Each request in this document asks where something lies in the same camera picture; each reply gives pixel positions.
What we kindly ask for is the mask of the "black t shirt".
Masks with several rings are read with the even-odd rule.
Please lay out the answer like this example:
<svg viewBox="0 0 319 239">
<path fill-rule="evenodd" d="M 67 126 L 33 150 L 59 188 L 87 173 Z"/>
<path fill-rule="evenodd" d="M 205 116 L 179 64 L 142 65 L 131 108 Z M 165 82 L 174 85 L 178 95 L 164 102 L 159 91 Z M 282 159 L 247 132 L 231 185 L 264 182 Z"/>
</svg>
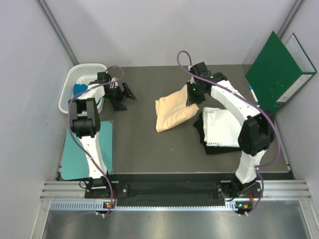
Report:
<svg viewBox="0 0 319 239">
<path fill-rule="evenodd" d="M 199 141 L 203 145 L 206 155 L 223 154 L 223 153 L 229 153 L 229 152 L 237 152 L 241 150 L 239 147 L 207 146 L 206 143 L 204 142 L 202 113 L 199 114 L 199 119 L 195 121 L 193 126 L 197 129 L 199 133 Z"/>
</svg>

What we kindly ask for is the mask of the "peach yellow t shirt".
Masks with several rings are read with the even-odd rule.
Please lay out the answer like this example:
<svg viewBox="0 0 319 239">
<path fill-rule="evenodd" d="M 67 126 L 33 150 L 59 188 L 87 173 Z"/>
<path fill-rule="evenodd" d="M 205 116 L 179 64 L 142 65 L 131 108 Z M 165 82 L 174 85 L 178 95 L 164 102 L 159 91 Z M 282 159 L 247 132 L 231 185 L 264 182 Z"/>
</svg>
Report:
<svg viewBox="0 0 319 239">
<path fill-rule="evenodd" d="M 156 100 L 156 131 L 166 131 L 195 116 L 199 110 L 197 104 L 187 106 L 186 103 L 187 85 L 184 85 L 179 91 Z"/>
</svg>

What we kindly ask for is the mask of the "white t shirt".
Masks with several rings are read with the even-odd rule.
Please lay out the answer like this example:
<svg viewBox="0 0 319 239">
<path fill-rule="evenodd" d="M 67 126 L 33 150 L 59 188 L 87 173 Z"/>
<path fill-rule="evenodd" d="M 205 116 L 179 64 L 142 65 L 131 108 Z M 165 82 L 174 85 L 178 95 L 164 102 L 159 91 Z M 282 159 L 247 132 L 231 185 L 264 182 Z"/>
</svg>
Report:
<svg viewBox="0 0 319 239">
<path fill-rule="evenodd" d="M 241 125 L 229 110 L 204 107 L 202 120 L 206 146 L 239 148 Z"/>
</svg>

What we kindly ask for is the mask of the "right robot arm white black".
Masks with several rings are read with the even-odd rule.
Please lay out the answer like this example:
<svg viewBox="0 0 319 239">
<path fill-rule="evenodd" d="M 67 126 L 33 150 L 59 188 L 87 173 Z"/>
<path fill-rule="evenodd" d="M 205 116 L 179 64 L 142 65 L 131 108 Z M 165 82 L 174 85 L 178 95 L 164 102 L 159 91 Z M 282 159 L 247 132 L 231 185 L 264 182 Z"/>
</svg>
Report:
<svg viewBox="0 0 319 239">
<path fill-rule="evenodd" d="M 230 81 L 220 72 L 211 73 L 204 62 L 189 66 L 188 105 L 200 104 L 208 95 L 224 108 L 204 107 L 194 126 L 208 154 L 241 151 L 240 163 L 233 180 L 233 192 L 244 197 L 251 191 L 261 158 L 274 141 L 271 113 L 261 114 L 244 101 Z"/>
</svg>

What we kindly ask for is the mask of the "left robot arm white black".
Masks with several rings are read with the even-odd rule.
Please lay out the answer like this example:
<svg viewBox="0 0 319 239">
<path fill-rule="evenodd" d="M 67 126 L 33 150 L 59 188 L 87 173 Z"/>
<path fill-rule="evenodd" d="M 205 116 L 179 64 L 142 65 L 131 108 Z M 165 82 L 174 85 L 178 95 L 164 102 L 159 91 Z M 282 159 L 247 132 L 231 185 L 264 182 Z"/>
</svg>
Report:
<svg viewBox="0 0 319 239">
<path fill-rule="evenodd" d="M 68 127 L 71 137 L 79 139 L 77 145 L 86 154 L 89 167 L 89 178 L 85 182 L 86 191 L 94 189 L 101 197 L 109 197 L 113 185 L 107 179 L 108 169 L 103 160 L 99 144 L 101 121 L 98 112 L 98 102 L 105 98 L 110 101 L 115 111 L 126 111 L 123 104 L 126 99 L 136 101 L 127 83 L 120 86 L 118 80 L 107 71 L 98 72 L 97 79 L 85 89 L 74 90 L 74 96 L 69 100 Z"/>
</svg>

